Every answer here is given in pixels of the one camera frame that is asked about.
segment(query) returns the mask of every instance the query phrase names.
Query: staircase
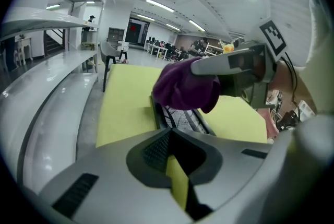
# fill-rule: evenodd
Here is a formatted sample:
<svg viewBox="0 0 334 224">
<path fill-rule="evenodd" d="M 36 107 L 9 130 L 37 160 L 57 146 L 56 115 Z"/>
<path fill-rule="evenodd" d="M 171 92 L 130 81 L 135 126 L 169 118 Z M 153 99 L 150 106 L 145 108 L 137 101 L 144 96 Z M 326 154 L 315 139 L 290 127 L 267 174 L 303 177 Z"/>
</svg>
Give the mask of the staircase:
<svg viewBox="0 0 334 224">
<path fill-rule="evenodd" d="M 44 31 L 44 54 L 48 56 L 54 54 L 55 52 L 62 51 L 65 49 L 63 30 L 46 30 Z"/>
</svg>

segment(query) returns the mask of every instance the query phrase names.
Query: fluorescent light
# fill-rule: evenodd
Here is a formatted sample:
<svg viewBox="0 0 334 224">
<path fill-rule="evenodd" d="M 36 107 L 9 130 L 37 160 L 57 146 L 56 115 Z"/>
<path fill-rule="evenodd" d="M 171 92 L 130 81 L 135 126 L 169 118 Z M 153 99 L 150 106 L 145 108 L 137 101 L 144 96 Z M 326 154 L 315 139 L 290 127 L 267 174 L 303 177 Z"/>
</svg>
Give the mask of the fluorescent light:
<svg viewBox="0 0 334 224">
<path fill-rule="evenodd" d="M 201 26 L 199 26 L 198 24 L 196 24 L 195 22 L 193 22 L 193 21 L 189 21 L 190 23 L 192 23 L 194 26 L 196 26 L 197 28 L 199 28 L 201 31 L 203 31 L 203 32 L 206 32 Z"/>
<path fill-rule="evenodd" d="M 162 4 L 160 4 L 160 3 L 158 3 L 158 2 L 155 2 L 155 1 L 152 1 L 152 0 L 146 0 L 146 2 L 151 3 L 151 4 L 153 4 L 153 5 L 157 5 L 157 6 L 161 7 L 161 8 L 163 8 L 163 9 L 166 9 L 166 10 L 170 11 L 171 13 L 174 12 L 173 9 L 170 9 L 170 8 L 168 8 L 168 7 L 166 7 L 166 6 L 162 5 Z"/>
<path fill-rule="evenodd" d="M 169 25 L 168 23 L 166 23 L 166 25 L 169 26 L 169 27 L 171 27 L 171 28 L 174 28 L 174 29 L 177 30 L 177 31 L 181 31 L 179 28 L 176 28 L 176 27 L 174 27 L 174 26 L 172 26 L 172 25 Z"/>
<path fill-rule="evenodd" d="M 56 4 L 56 5 L 52 5 L 52 6 L 46 7 L 46 9 L 53 9 L 53 8 L 57 8 L 59 6 L 60 6 L 59 4 Z"/>
<path fill-rule="evenodd" d="M 146 16 L 143 16 L 143 15 L 140 15 L 140 14 L 137 14 L 138 17 L 141 17 L 141 18 L 144 18 L 144 19 L 148 19 L 148 20 L 151 20 L 151 21 L 155 21 L 154 19 L 152 18 L 148 18 Z"/>
</svg>

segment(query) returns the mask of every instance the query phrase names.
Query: table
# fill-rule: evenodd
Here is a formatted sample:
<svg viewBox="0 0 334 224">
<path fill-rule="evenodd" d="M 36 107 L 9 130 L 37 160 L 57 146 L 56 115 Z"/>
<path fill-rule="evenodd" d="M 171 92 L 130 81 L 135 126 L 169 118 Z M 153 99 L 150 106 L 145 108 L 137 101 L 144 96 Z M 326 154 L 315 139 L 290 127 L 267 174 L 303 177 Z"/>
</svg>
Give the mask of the table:
<svg viewBox="0 0 334 224">
<path fill-rule="evenodd" d="M 160 50 L 165 50 L 165 56 L 163 57 L 163 60 L 165 60 L 165 58 L 166 58 L 166 54 L 167 54 L 167 49 L 166 49 L 166 48 L 162 48 L 162 47 L 160 47 L 160 46 L 152 45 L 151 55 L 152 55 L 152 53 L 153 53 L 153 49 L 154 49 L 154 48 L 158 49 L 158 52 L 157 52 L 157 58 L 158 58 L 158 56 L 159 56 L 159 52 L 160 52 Z"/>
<path fill-rule="evenodd" d="M 26 56 L 25 56 L 25 47 L 29 47 L 29 59 L 32 61 L 32 54 L 31 54 L 31 38 L 23 38 L 19 40 L 15 40 L 15 43 L 17 43 L 17 51 L 19 55 L 19 60 L 21 62 L 20 55 L 23 59 L 23 65 L 26 64 Z"/>
<path fill-rule="evenodd" d="M 178 51 L 178 50 L 176 50 L 175 53 L 176 53 L 178 56 L 180 56 L 181 53 L 182 53 L 182 51 Z"/>
</svg>

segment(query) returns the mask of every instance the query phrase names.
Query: black vent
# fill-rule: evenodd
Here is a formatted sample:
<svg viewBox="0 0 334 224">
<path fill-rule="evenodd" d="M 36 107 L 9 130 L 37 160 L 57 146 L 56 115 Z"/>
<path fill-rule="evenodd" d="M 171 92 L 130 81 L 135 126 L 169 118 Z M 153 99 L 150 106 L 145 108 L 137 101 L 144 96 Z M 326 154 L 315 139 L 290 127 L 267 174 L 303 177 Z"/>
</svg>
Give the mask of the black vent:
<svg viewBox="0 0 334 224">
<path fill-rule="evenodd" d="M 249 156 L 253 156 L 253 157 L 261 158 L 261 159 L 265 159 L 267 157 L 266 152 L 255 151 L 255 150 L 250 150 L 250 149 L 244 149 L 241 153 L 244 155 L 249 155 Z"/>
<path fill-rule="evenodd" d="M 165 134 L 143 150 L 143 158 L 147 165 L 165 173 L 169 153 L 169 134 Z"/>
<path fill-rule="evenodd" d="M 65 217 L 72 218 L 98 178 L 96 175 L 82 174 L 52 207 Z"/>
</svg>

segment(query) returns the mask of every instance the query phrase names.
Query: white shelf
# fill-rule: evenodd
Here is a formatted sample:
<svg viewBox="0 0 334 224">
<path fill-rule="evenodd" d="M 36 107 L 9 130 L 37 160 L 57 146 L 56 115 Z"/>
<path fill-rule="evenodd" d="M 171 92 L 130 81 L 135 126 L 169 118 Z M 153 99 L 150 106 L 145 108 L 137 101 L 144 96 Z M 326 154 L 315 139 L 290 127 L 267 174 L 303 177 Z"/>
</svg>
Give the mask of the white shelf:
<svg viewBox="0 0 334 224">
<path fill-rule="evenodd" d="M 212 56 L 217 56 L 216 54 L 208 52 L 208 51 L 206 52 L 206 54 L 209 54 L 209 55 L 212 55 Z"/>
<path fill-rule="evenodd" d="M 214 48 L 214 49 L 218 49 L 219 51 L 223 51 L 222 48 L 219 48 L 219 47 L 216 47 L 216 46 L 212 46 L 212 45 L 210 45 L 210 44 L 208 44 L 208 46 L 209 46 L 210 48 Z"/>
<path fill-rule="evenodd" d="M 57 85 L 96 51 L 67 51 L 25 72 L 0 95 L 0 149 L 12 176 L 21 171 L 31 123 Z"/>
<path fill-rule="evenodd" d="M 1 24 L 0 41 L 27 32 L 72 27 L 99 28 L 94 23 L 71 15 L 55 13 L 46 9 L 15 7 L 8 11 Z"/>
<path fill-rule="evenodd" d="M 81 116 L 97 74 L 70 74 L 43 106 L 32 129 L 23 184 L 36 194 L 75 162 Z"/>
</svg>

